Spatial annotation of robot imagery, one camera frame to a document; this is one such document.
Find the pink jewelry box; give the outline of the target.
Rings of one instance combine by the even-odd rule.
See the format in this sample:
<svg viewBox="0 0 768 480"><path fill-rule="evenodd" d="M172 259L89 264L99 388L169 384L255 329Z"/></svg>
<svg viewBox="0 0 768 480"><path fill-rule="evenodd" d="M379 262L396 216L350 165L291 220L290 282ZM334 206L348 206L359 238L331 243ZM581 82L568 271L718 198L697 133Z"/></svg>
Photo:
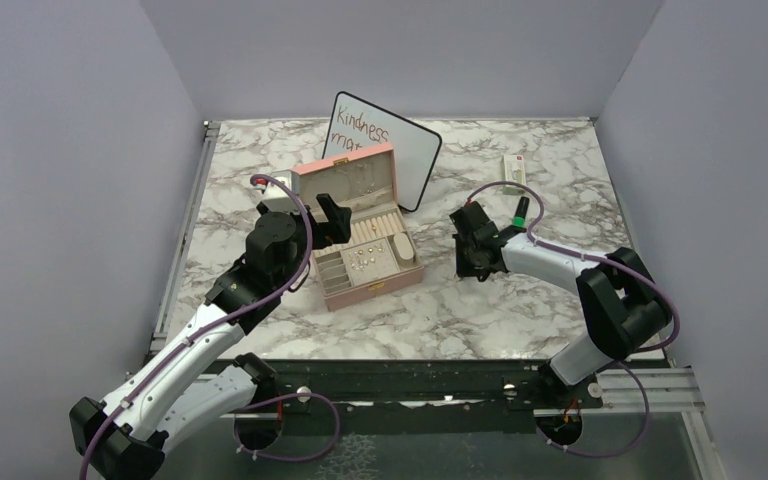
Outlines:
<svg viewBox="0 0 768 480"><path fill-rule="evenodd" d="M351 239L313 254L313 270L330 311L401 290L422 281L424 265L397 205L393 147L378 144L293 167L300 175L300 197L318 221L326 219L315 196L330 194L352 211ZM400 266L392 237L406 232L415 261Z"/></svg>

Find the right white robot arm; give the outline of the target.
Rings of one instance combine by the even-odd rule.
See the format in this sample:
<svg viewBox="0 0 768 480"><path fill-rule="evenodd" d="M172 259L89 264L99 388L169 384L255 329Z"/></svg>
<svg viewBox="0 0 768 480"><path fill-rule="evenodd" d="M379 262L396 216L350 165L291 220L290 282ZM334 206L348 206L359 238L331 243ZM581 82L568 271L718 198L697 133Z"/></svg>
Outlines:
<svg viewBox="0 0 768 480"><path fill-rule="evenodd" d="M547 405L572 399L588 376L640 350L675 318L639 255L576 252L537 238L523 219L500 229L477 202L455 210L456 274L486 281L524 274L578 296L586 331L538 369L537 393Z"/></svg>

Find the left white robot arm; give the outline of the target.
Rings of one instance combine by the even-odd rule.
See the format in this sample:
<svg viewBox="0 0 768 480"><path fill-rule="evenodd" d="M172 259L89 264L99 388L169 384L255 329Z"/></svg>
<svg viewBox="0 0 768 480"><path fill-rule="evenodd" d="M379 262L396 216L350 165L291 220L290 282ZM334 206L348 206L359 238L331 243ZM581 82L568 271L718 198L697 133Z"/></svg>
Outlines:
<svg viewBox="0 0 768 480"><path fill-rule="evenodd" d="M345 244L352 211L328 194L316 201L326 220L291 198L289 211L258 204L244 254L209 290L205 302L167 345L123 385L96 401L80 399L69 420L82 456L80 478L150 479L185 439L243 406L258 411L274 397L274 372L254 354L199 382L205 370L281 303L315 250Z"/></svg>

